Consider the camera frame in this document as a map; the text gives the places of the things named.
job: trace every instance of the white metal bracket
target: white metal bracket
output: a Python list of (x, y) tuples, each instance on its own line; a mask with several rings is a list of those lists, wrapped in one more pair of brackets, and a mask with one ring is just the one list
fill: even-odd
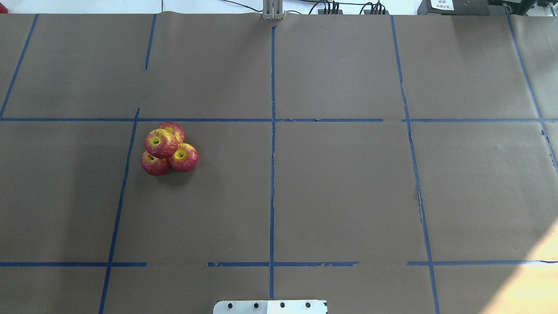
[(219, 301), (213, 314), (328, 314), (322, 300)]
[(282, 20), (284, 14), (283, 0), (263, 0), (264, 20)]

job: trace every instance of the blue grid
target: blue grid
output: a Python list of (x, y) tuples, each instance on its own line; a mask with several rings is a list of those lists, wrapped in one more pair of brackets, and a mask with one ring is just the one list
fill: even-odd
[[(271, 123), (272, 127), (272, 147), (271, 147), (271, 182), (270, 182), (270, 189), (271, 189), (271, 200), (270, 200), (270, 261), (269, 262), (218, 262), (218, 263), (207, 263), (207, 267), (209, 268), (217, 268), (217, 267), (268, 267), (270, 269), (270, 299), (273, 299), (273, 277), (274, 277), (274, 268), (275, 267), (353, 267), (358, 265), (357, 261), (312, 261), (312, 262), (277, 262), (275, 261), (275, 208), (274, 208), (274, 197), (275, 197), (275, 123), (276, 122), (383, 122), (381, 118), (323, 118), (323, 119), (312, 119), (312, 118), (276, 118), (275, 116), (275, 27), (272, 28), (272, 42), (271, 42), (271, 66), (272, 66), (272, 74), (271, 74), (271, 91), (272, 91), (272, 99), (271, 99), (271, 112), (272, 118), (139, 118), (140, 110), (136, 112), (134, 118), (3, 118), (3, 114), (6, 110), (6, 106), (8, 104), (8, 100), (10, 94), (13, 89), (13, 85), (16, 81), (17, 74), (23, 62), (23, 58), (27, 51), (29, 42), (31, 40), (33, 31), (36, 26), (36, 22), (39, 15), (35, 15), (33, 19), (33, 23), (31, 25), (27, 40), (23, 47), (21, 56), (15, 68), (12, 80), (8, 87), (8, 91), (4, 98), (4, 102), (2, 104), (2, 108), (0, 109), (0, 121), (5, 122), (133, 122), (132, 134), (130, 138), (129, 148), (128, 148), (128, 155), (126, 161), (126, 167), (124, 171), (124, 177), (122, 180), (122, 187), (121, 193), (119, 198), (118, 204), (118, 211), (116, 215), (116, 220), (114, 223), (114, 230), (113, 230), (113, 237), (111, 240), (110, 245), (110, 252), (108, 261), (104, 262), (0, 262), (0, 267), (102, 267), (106, 268), (105, 273), (105, 281), (103, 284), (103, 291), (101, 302), (99, 306), (99, 314), (102, 314), (104, 311), (104, 304), (108, 290), (108, 284), (110, 280), (110, 271), (113, 267), (146, 267), (147, 263), (136, 263), (136, 262), (122, 262), (116, 263), (113, 262), (114, 258), (114, 249), (116, 246), (116, 238), (118, 234), (118, 226), (119, 226), (119, 219), (122, 212), (122, 205), (123, 205), (123, 196), (124, 191), (126, 188), (126, 182), (128, 177), (128, 170), (129, 170), (129, 161), (131, 157), (133, 142), (135, 138), (135, 132), (137, 128), (137, 124), (139, 122), (160, 122), (160, 121), (184, 121), (184, 122), (266, 122)], [(153, 15), (150, 39), (148, 43), (147, 53), (146, 53), (146, 62), (145, 62), (145, 70), (148, 68), (148, 62), (150, 58), (150, 51), (151, 45), (153, 40), (153, 33), (155, 30), (156, 25), (156, 18), (157, 15)], [(432, 260), (432, 254), (430, 249), (430, 242), (429, 242), (429, 235), (426, 223), (426, 215), (424, 210), (424, 204), (422, 199), (422, 190), (420, 186), (420, 177), (419, 177), (419, 170), (416, 161), (416, 154), (415, 154), (415, 146), (412, 140), (412, 130), (411, 124), (412, 123), (436, 123), (436, 122), (500, 122), (500, 123), (539, 123), (541, 129), (543, 130), (543, 135), (545, 137), (545, 143), (549, 150), (550, 157), (553, 161), (553, 166), (555, 171), (558, 174), (558, 164), (556, 162), (556, 156), (554, 154), (554, 150), (550, 143), (550, 139), (548, 137), (548, 133), (546, 132), (546, 128), (544, 123), (555, 123), (558, 122), (558, 119), (543, 119), (541, 117), (541, 112), (538, 107), (538, 103), (534, 92), (532, 90), (531, 82), (525, 70), (525, 65), (523, 63), (523, 59), (521, 57), (521, 53), (519, 51), (511, 17), (510, 15), (507, 16), (509, 30), (511, 32), (513, 45), (516, 51), (516, 54), (519, 59), (519, 63), (521, 65), (522, 73), (525, 77), (526, 84), (528, 86), (528, 90), (530, 96), (533, 100), (533, 105), (535, 107), (535, 111), (537, 113), (537, 119), (413, 119), (410, 117), (410, 113), (407, 106), (407, 99), (405, 95), (405, 89), (403, 87), (403, 73), (401, 68), (401, 60), (399, 54), (399, 48), (397, 43), (397, 33), (396, 33), (396, 26), (393, 16), (391, 16), (391, 25), (392, 25), (392, 33), (393, 33), (393, 43), (395, 46), (395, 53), (396, 53), (396, 60), (397, 60), (397, 67), (398, 67), (398, 75), (400, 79), (400, 87), (401, 87), (401, 96), (404, 104), (405, 109), (405, 119), (402, 122), (406, 123), (407, 125), (407, 132), (408, 132), (408, 140), (411, 150), (411, 157), (413, 161), (413, 171), (415, 174), (415, 181), (418, 190), (418, 197), (420, 201), (420, 211), (421, 211), (421, 218), (422, 218), (422, 228), (424, 233), (425, 239), (425, 246), (426, 246), (426, 253), (427, 253), (427, 261), (409, 261), (407, 263), (410, 267), (429, 267), (430, 278), (431, 278), (431, 288), (432, 288), (432, 296), (434, 299), (434, 306), (436, 314), (440, 313), (439, 309), (439, 302), (437, 297), (437, 290), (436, 290), (436, 280), (434, 276), (434, 266), (436, 267), (445, 267), (445, 266), (475, 266), (475, 265), (550, 265), (550, 266), (558, 266), (558, 261), (554, 260), (469, 260), (469, 261), (434, 261)]]

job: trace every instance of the pile of apples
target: pile of apples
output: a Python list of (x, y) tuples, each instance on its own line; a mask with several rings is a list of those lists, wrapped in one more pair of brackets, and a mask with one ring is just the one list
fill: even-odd
[(178, 172), (193, 170), (198, 164), (198, 152), (184, 143), (184, 130), (176, 123), (167, 121), (147, 135), (141, 167), (150, 175), (163, 175), (170, 168)]

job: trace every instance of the apple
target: apple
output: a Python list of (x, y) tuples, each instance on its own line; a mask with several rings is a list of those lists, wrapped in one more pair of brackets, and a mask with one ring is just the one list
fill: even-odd
[(148, 152), (141, 155), (141, 167), (148, 174), (155, 176), (165, 174), (171, 169), (168, 160), (159, 159)]
[(171, 168), (179, 172), (188, 172), (196, 168), (198, 152), (192, 145), (180, 143), (176, 152), (169, 158)]
[(145, 150), (156, 158), (169, 158), (177, 148), (176, 136), (164, 129), (155, 129), (145, 138)]
[(174, 134), (178, 143), (184, 143), (184, 139), (186, 135), (184, 134), (184, 130), (176, 123), (167, 121), (161, 125), (159, 125), (160, 129), (165, 129), (167, 132)]

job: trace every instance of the white background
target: white background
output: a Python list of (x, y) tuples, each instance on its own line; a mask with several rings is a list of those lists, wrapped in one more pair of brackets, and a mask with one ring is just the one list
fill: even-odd
[[(220, 0), (163, 0), (165, 11), (180, 13), (245, 13), (249, 9)], [(256, 9), (262, 9), (262, 0), (234, 0)], [(10, 13), (158, 13), (161, 0), (0, 0)], [(367, 1), (345, 1), (366, 3)], [(382, 0), (393, 15), (415, 15), (421, 0)], [(312, 3), (299, 0), (283, 0), (283, 9), (308, 14)], [(362, 6), (341, 4), (344, 14), (358, 14)], [(551, 16), (549, 8), (535, 6), (530, 16)]]

